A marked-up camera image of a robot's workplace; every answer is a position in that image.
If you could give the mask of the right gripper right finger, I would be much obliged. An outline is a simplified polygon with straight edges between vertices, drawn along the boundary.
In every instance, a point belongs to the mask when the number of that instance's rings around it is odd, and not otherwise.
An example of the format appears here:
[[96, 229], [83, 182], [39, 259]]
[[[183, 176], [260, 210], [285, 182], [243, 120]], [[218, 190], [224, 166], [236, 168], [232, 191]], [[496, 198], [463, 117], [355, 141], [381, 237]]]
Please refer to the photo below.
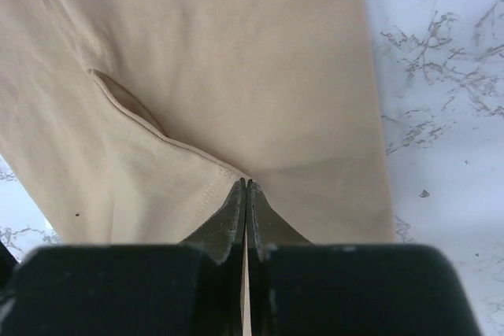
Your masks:
[[478, 335], [458, 274], [416, 244], [309, 242], [246, 186], [254, 335]]

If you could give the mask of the tan beige t-shirt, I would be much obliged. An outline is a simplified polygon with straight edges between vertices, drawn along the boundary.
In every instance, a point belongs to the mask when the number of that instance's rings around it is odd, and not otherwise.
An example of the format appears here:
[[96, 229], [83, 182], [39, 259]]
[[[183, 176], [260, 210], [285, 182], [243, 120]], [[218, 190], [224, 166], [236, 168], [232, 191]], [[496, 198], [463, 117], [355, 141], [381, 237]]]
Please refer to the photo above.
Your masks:
[[178, 242], [242, 177], [394, 238], [365, 0], [1, 0], [1, 154], [68, 242]]

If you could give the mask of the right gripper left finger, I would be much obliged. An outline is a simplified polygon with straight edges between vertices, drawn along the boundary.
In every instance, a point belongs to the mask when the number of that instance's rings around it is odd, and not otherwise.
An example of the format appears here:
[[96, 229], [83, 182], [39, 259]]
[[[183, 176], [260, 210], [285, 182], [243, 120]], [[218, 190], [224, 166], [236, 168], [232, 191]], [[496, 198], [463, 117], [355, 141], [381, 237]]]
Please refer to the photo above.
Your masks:
[[4, 335], [240, 335], [246, 184], [182, 242], [34, 250], [1, 288]]

